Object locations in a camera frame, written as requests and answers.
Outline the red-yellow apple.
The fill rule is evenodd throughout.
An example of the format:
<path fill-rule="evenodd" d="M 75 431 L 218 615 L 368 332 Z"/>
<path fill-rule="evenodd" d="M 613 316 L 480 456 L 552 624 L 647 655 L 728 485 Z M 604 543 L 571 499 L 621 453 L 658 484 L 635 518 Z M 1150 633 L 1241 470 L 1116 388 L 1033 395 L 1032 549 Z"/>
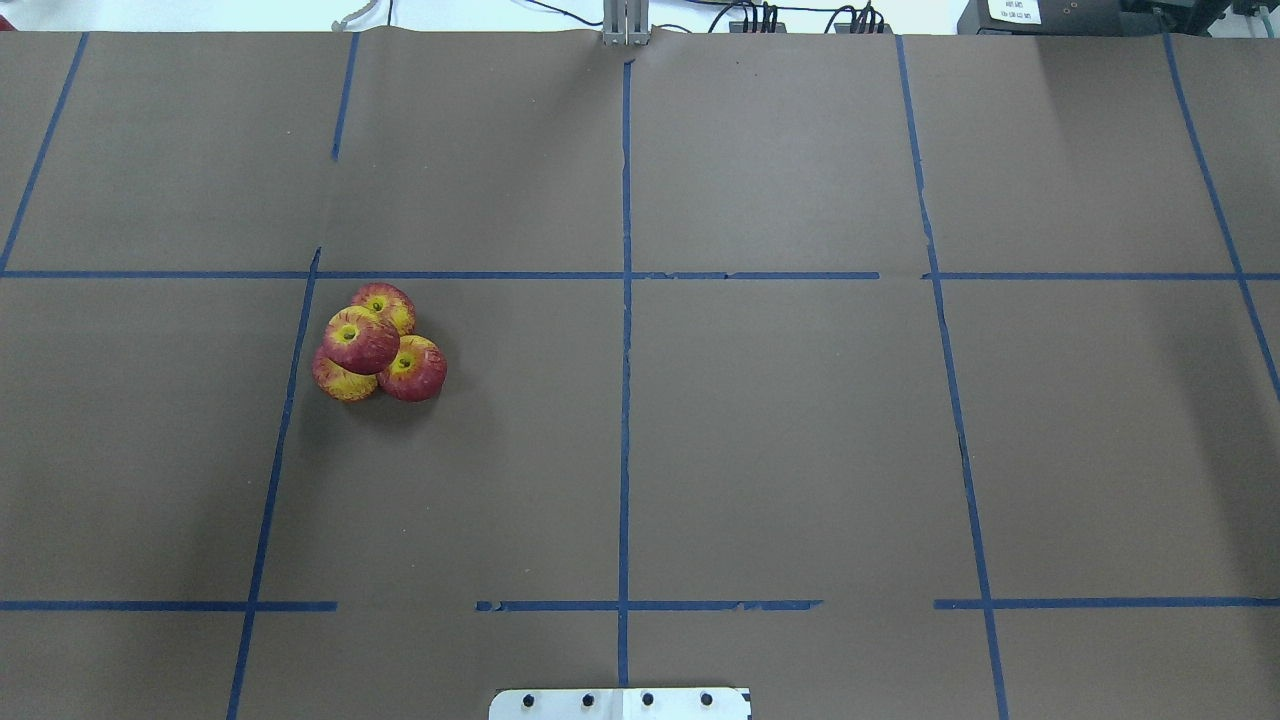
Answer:
<path fill-rule="evenodd" d="M 378 374 L 378 384 L 393 398 L 422 402 L 443 389 L 448 361 L 436 343 L 419 334 L 399 337 L 392 361 Z"/>
<path fill-rule="evenodd" d="M 412 334 L 417 325 L 417 310 L 412 299 L 402 290 L 385 282 L 362 284 L 351 296 L 349 304 L 366 307 L 389 322 L 401 336 Z"/>
<path fill-rule="evenodd" d="M 361 375 L 334 363 L 323 348 L 316 348 L 310 372 L 312 380 L 328 397 L 343 404 L 356 404 L 370 398 L 379 389 L 375 375 Z"/>
<path fill-rule="evenodd" d="M 394 324 L 358 305 L 343 307 L 326 322 L 320 352 L 340 369 L 357 375 L 376 375 L 387 369 L 401 348 Z"/>

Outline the white mounting plate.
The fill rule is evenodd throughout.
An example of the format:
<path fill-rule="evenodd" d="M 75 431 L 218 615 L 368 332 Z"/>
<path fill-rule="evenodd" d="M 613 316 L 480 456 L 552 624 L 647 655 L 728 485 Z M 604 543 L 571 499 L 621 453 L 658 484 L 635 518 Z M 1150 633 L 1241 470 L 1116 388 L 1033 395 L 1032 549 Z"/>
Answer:
<path fill-rule="evenodd" d="M 733 687 L 506 689 L 489 719 L 751 719 L 750 691 Z"/>

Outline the aluminium frame post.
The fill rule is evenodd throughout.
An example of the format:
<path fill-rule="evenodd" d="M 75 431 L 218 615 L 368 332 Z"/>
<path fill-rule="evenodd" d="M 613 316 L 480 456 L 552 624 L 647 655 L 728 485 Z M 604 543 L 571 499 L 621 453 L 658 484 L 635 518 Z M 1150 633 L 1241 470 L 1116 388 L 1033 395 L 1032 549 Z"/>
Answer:
<path fill-rule="evenodd" d="M 608 47 L 645 46 L 652 41 L 649 0 L 604 0 L 602 41 Z"/>

